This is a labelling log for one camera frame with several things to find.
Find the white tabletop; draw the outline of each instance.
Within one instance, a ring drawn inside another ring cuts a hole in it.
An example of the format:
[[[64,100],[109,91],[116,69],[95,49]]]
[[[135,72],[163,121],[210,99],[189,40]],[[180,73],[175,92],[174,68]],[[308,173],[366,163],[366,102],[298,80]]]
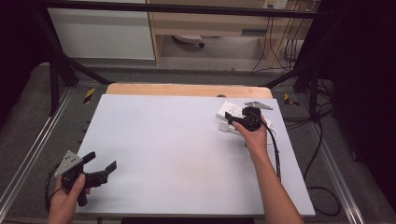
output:
[[[96,152],[85,172],[117,161],[108,183],[92,189],[78,213],[101,216],[263,215],[245,141],[218,130],[225,101],[260,101],[278,132],[282,184],[303,216],[315,211],[276,100],[190,96],[102,95],[78,152]],[[274,148],[268,147],[275,164]]]

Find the gray carpet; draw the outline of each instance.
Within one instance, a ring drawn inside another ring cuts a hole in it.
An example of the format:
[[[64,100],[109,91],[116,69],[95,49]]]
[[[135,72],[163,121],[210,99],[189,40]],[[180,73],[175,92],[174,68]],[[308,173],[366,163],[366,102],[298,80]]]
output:
[[[257,62],[260,52],[256,52]],[[108,77],[118,82],[154,82],[154,83],[190,83],[190,84],[221,84],[221,85],[247,85],[256,86],[268,82],[279,76],[279,73],[261,72],[250,75],[247,68],[230,69],[229,65],[216,71],[200,71],[194,69],[169,69],[166,64],[159,67],[139,67],[135,70],[124,67],[93,68],[101,76]],[[90,78],[78,75],[86,84],[73,89],[72,96],[64,113],[53,130],[47,144],[44,146],[32,171],[24,182],[14,204],[10,207],[7,218],[31,217],[46,218],[44,206],[44,183],[50,168],[62,158],[66,150],[78,151],[79,141],[83,140],[84,132],[92,118],[98,104],[100,95],[106,91],[106,86],[91,82]],[[273,95],[278,100],[281,113],[284,117],[303,117],[305,113],[300,106],[286,105],[283,102],[284,93],[290,99],[297,101],[291,90],[293,79],[283,83],[280,87],[273,88]],[[96,87],[96,91],[88,105],[82,103],[89,87]],[[48,68],[37,67],[32,73],[31,80],[23,92],[20,102],[14,107],[7,123],[0,130],[0,192],[4,192],[12,176],[17,172],[24,156],[35,141],[41,128],[45,124],[50,112],[50,82]],[[332,154],[339,165],[353,197],[361,210],[367,223],[396,223],[394,211],[389,207],[387,200],[378,189],[370,172],[363,163],[351,159],[350,147],[337,119],[327,117],[323,119],[323,132]],[[302,126],[289,132],[290,141],[296,154],[297,161],[303,171],[308,164],[317,145],[309,125]],[[307,186],[322,186],[334,188],[329,178],[323,159],[318,155],[313,163],[307,179]],[[313,191],[311,199],[318,208],[332,212],[336,206],[333,198],[322,191]],[[77,217],[81,220],[95,220],[95,217]],[[315,217],[306,217],[305,221],[311,223],[348,223],[345,211],[334,217],[317,214]]]

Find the wall socket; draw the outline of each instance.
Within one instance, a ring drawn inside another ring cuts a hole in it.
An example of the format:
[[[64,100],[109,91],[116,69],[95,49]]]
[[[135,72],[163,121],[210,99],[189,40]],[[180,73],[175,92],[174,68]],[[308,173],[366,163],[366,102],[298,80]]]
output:
[[[262,8],[285,9],[288,0],[265,0]]]

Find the black metal frame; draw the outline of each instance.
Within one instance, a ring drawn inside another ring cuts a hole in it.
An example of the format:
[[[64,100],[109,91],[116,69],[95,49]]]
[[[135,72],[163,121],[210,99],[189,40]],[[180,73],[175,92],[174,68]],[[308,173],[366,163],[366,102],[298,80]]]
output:
[[[51,112],[52,115],[59,105],[59,87],[58,74],[63,78],[66,86],[76,86],[78,79],[74,74],[72,67],[81,71],[89,77],[99,81],[102,84],[110,84],[113,81],[100,77],[90,71],[83,65],[69,58],[63,51],[58,41],[57,35],[54,34],[46,20],[43,18],[42,10],[44,8],[71,8],[71,9],[90,9],[90,10],[111,10],[111,11],[144,11],[144,12],[168,12],[168,13],[193,13],[193,14],[212,14],[212,15],[235,15],[235,16],[252,16],[252,17],[277,17],[277,18],[300,18],[328,20],[334,15],[328,12],[316,11],[293,11],[293,10],[272,10],[264,8],[246,8],[246,7],[203,7],[203,6],[182,6],[182,5],[159,5],[159,4],[134,4],[134,3],[108,3],[108,2],[85,2],[85,1],[64,1],[64,0],[26,0],[33,18],[39,26],[39,29],[45,35],[51,49],[50,75],[51,75]],[[273,88],[275,85],[286,79],[298,76],[303,70],[309,68],[305,64],[298,64],[293,71],[287,73],[264,87]],[[318,82],[318,76],[313,76],[311,82]]]

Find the wooden panel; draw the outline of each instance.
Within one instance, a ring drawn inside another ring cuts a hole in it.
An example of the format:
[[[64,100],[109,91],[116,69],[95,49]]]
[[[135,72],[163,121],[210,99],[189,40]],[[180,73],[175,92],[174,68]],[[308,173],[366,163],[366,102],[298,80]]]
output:
[[[227,97],[272,99],[272,93],[264,87],[212,86],[181,84],[136,84],[114,83],[108,86],[106,94],[124,95],[179,95],[179,96],[213,96],[220,94]]]

